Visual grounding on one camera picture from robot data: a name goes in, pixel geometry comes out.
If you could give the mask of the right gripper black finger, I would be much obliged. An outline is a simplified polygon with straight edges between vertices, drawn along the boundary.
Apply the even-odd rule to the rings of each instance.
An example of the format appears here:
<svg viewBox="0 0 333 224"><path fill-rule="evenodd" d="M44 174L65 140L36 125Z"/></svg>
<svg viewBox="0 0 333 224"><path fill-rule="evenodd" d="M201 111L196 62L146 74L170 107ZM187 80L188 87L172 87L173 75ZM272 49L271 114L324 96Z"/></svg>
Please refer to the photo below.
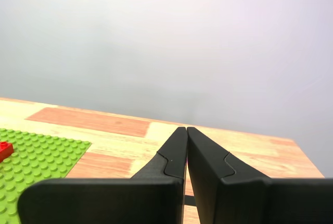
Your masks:
<svg viewBox="0 0 333 224"><path fill-rule="evenodd" d="M127 179L48 179L18 200L22 223L182 223L187 130L177 128Z"/></svg>
<svg viewBox="0 0 333 224"><path fill-rule="evenodd" d="M331 179L273 179L198 129L187 133L201 223L332 223Z"/></svg>

